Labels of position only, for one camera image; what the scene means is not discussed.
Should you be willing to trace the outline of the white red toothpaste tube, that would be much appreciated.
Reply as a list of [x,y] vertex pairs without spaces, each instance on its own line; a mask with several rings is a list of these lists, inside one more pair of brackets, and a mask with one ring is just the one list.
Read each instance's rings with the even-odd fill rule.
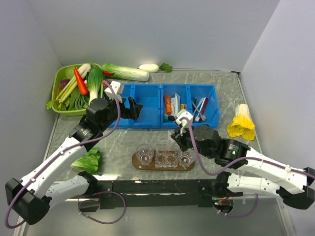
[[167,150],[168,151],[175,151],[176,150],[176,142],[171,137],[172,132],[168,131],[168,137],[167,137]]

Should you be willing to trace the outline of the clear plastic cup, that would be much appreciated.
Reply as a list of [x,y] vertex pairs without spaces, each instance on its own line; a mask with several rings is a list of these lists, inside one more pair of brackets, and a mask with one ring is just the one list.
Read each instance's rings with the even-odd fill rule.
[[184,169],[188,169],[196,160],[195,154],[191,149],[178,152],[178,163]]
[[142,165],[150,165],[154,156],[153,147],[149,144],[141,144],[137,147],[135,155]]

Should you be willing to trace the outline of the clear square organizer tray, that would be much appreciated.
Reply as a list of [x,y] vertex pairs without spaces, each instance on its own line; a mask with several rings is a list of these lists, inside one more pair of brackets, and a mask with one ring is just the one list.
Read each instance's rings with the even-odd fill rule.
[[178,151],[167,150],[165,145],[157,145],[155,150],[155,167],[175,169],[178,167]]

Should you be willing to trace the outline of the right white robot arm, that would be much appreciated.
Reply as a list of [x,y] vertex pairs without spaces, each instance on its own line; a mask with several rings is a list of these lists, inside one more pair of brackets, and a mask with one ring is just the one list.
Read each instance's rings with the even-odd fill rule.
[[215,190],[221,196],[250,193],[280,197],[295,209],[308,209],[315,202],[310,185],[315,171],[275,161],[234,139],[221,138],[208,125],[178,127],[170,135],[181,151],[195,152],[204,173],[216,177]]

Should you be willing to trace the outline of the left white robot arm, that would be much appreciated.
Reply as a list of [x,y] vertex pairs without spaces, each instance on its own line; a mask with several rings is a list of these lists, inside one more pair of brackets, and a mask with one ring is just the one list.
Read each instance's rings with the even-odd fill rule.
[[143,105],[137,104],[132,97],[128,102],[127,108],[118,100],[94,99],[79,124],[50,157],[23,178],[11,178],[5,184],[9,210],[14,210],[25,222],[33,225],[52,206],[67,198],[77,195],[93,197],[97,192],[97,180],[87,172],[57,185],[53,183],[74,161],[106,137],[103,132],[113,122],[119,123],[121,118],[138,119]]

